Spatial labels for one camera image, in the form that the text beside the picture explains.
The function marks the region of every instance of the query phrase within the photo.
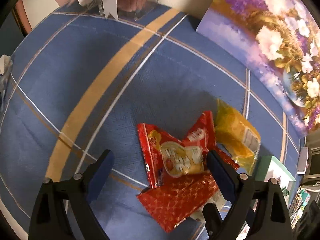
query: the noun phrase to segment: plaid tablecloth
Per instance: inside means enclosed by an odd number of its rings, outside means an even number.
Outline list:
[[[198,24],[161,5],[117,22],[74,4],[24,39],[0,119],[0,196],[27,232],[43,178],[69,179],[110,149],[115,166],[91,206],[111,239],[207,239],[192,219],[166,234],[137,200],[148,182],[136,124],[182,138],[202,111],[215,113],[216,98],[248,117],[260,155],[276,156],[299,179],[300,141],[281,107],[239,61],[196,33]],[[74,227],[70,207],[68,216]]]

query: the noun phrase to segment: red wrapper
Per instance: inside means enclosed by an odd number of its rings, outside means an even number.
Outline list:
[[[236,170],[239,166],[222,150],[221,158]],[[167,233],[192,214],[218,190],[210,173],[181,176],[172,184],[140,193],[137,198]]]
[[[182,141],[145,123],[138,124],[138,134],[151,188],[205,172],[206,155],[216,145],[211,111],[201,114]]]

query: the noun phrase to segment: floral painting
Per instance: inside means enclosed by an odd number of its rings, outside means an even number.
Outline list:
[[[259,78],[299,135],[320,127],[320,29],[301,0],[213,0],[197,32]]]

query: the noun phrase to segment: metal screw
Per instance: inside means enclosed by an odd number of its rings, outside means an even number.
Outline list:
[[[278,181],[275,178],[271,178],[270,181],[271,181],[272,184],[277,184],[278,183]]]
[[[44,178],[43,179],[43,183],[44,184],[48,184],[50,182],[50,180],[51,180],[50,178]]]
[[[78,180],[78,179],[81,179],[81,178],[82,178],[81,173],[77,173],[77,174],[73,175],[73,179],[75,179],[75,180]]]
[[[240,177],[240,179],[243,179],[243,180],[248,179],[248,175],[245,174],[245,173],[241,173],[241,174],[239,175],[239,177]]]

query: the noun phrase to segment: yellow wrapper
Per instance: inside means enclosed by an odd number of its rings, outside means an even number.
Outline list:
[[[217,142],[222,143],[233,159],[249,172],[260,149],[260,134],[236,109],[220,99],[217,102]]]

